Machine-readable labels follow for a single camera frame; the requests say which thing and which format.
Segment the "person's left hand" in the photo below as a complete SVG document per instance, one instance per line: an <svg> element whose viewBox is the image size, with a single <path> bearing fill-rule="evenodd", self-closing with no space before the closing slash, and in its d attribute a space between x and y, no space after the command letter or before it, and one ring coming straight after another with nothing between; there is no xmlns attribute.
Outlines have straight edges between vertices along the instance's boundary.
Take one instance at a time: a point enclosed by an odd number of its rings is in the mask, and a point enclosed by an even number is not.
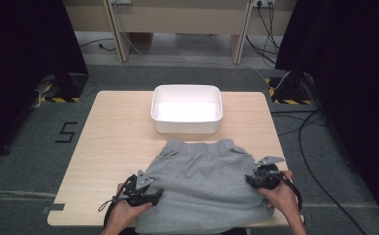
<svg viewBox="0 0 379 235"><path fill-rule="evenodd" d="M121 188L122 184L118 185L117 191ZM140 213L145 212L151 207L151 203L143 204L138 207L131 207L126 200L120 201L112 210L110 217L107 221L107 226L101 234L118 235L124 228L126 228Z"/></svg>

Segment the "wooden desk panel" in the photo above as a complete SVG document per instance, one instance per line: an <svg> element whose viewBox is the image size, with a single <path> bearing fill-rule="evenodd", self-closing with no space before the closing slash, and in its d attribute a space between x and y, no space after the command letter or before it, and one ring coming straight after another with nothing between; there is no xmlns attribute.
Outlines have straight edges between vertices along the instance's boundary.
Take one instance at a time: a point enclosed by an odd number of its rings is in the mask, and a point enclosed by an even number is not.
<svg viewBox="0 0 379 235"><path fill-rule="evenodd" d="M215 134L160 134L150 117L153 91L102 91L97 95L73 152L48 223L56 226L102 226L98 208L116 193L117 185L138 169L146 170L167 139L209 142L230 138L251 153L284 156L265 97L259 92L222 92L223 119ZM287 169L282 163L280 169ZM287 225L277 211L269 222Z"/></svg>

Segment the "hand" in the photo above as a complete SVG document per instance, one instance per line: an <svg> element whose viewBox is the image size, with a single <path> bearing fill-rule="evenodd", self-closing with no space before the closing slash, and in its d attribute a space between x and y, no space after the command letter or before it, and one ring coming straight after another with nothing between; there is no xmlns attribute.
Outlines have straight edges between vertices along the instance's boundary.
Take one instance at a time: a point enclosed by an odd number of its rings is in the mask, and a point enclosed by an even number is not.
<svg viewBox="0 0 379 235"><path fill-rule="evenodd" d="M101 234L118 235L126 228L140 213L145 212L151 207L151 203L143 204L138 207L131 207L126 200L120 201L112 210L107 226Z"/></svg>
<svg viewBox="0 0 379 235"><path fill-rule="evenodd" d="M291 170L282 172L290 179L293 177ZM269 208L277 208L286 216L293 234L306 234L296 195L287 184L281 181L275 189L259 188L258 191L269 200L267 204Z"/></svg>

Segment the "gray floor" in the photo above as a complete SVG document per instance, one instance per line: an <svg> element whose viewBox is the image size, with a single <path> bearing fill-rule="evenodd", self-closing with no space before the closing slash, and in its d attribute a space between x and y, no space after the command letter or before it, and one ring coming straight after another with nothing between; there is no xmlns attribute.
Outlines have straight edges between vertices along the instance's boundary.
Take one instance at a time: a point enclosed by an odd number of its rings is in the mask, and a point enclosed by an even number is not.
<svg viewBox="0 0 379 235"><path fill-rule="evenodd" d="M79 44L111 38L105 32L76 34ZM265 37L251 39L260 47L265 43ZM294 182L304 197L303 215L308 233L360 234L316 184L311 170L366 234L379 235L379 208L363 180L347 166L329 126L325 126L323 114L317 113L312 118L314 122L303 129L300 145L297 129L308 113L276 112L311 111L317 106L273 104L263 79L286 71L272 70L248 44L241 65L235 66L228 38L223 35L155 34L152 46L136 45L143 55L133 51L124 64L118 62L115 51L100 49L99 43L114 48L111 40L81 47L90 74L80 101L42 103L24 121L12 142L11 154L0 157L0 234L99 234L100 227L51 227L46 222L47 209L58 192L96 93L105 89L151 90L158 84L178 80L213 83L221 90L263 92L273 112L287 164L295 172ZM70 144L56 144L66 121L77 122L70 129L75 136ZM288 227L257 228L251 234L290 234L290 231Z"/></svg>

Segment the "elastic waistband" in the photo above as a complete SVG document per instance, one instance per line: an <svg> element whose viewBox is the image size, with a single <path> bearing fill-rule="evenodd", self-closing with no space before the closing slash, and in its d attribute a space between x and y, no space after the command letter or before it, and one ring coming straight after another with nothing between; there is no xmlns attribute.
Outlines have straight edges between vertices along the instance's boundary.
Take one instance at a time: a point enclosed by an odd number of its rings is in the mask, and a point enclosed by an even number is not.
<svg viewBox="0 0 379 235"><path fill-rule="evenodd" d="M202 151L203 153L209 154L220 154L228 149L233 149L234 147L236 146L232 139L222 139L216 143L186 143L177 139L169 139L167 140L164 150L178 152L181 154L193 154L194 151Z"/></svg>

